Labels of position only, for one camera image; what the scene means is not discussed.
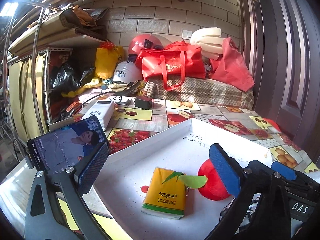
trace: white tray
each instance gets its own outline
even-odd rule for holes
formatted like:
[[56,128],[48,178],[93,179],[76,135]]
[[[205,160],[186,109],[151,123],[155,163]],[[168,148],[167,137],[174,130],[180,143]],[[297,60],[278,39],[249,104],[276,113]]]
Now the white tray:
[[190,190],[185,216],[174,220],[141,213],[145,193],[140,188],[149,185],[157,166],[197,175],[213,143],[219,143],[242,167],[254,159],[271,167],[269,149],[192,118],[110,155],[95,189],[111,216],[134,240],[203,240],[219,222],[220,211],[232,196],[212,201],[198,190]]

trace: blue gripper pad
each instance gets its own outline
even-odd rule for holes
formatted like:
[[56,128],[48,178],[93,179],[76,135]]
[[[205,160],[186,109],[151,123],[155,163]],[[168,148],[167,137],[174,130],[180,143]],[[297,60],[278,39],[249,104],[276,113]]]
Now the blue gripper pad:
[[297,175],[293,169],[285,166],[280,162],[273,162],[273,164],[271,165],[271,169],[279,172],[286,179],[295,180],[297,178]]
[[216,147],[216,144],[211,145],[209,149],[209,157],[228,193],[237,197],[241,190],[240,178],[229,165],[220,150]]
[[108,145],[103,144],[79,176],[79,195],[82,196],[83,194],[89,193],[108,155]]

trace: red helmet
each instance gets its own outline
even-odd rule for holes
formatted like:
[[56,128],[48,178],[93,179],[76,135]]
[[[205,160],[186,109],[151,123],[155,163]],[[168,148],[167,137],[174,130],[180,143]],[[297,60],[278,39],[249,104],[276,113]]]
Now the red helmet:
[[136,36],[129,45],[129,54],[139,54],[141,49],[163,49],[161,41],[151,34]]

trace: brick wall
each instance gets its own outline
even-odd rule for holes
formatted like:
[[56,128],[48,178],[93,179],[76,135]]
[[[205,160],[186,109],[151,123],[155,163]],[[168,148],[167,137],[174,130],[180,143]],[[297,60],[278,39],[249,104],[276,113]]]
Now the brick wall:
[[79,0],[83,8],[109,7],[99,24],[106,26],[107,38],[128,50],[138,34],[152,33],[166,45],[182,41],[182,30],[221,28],[222,37],[239,44],[239,0]]

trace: red tote bag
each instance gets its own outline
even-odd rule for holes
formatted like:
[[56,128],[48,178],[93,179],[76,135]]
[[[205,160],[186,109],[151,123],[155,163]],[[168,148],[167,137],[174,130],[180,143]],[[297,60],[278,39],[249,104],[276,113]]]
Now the red tote bag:
[[222,53],[222,58],[210,59],[212,70],[209,71],[208,77],[247,92],[253,87],[254,81],[231,38],[223,40]]
[[205,70],[202,62],[201,47],[185,43],[184,41],[169,44],[164,50],[142,49],[135,64],[142,69],[143,77],[147,80],[149,76],[160,75],[162,73],[160,55],[163,55],[167,65],[167,72],[169,74],[178,74],[180,71],[175,70],[175,68],[181,64],[181,51],[185,52],[186,76],[204,79]]
[[[141,66],[145,80],[148,77],[162,75],[164,89],[167,91],[180,87],[186,78],[186,52],[179,50],[164,51],[158,49],[142,49],[137,57],[136,65]],[[181,75],[181,82],[168,87],[168,74]]]

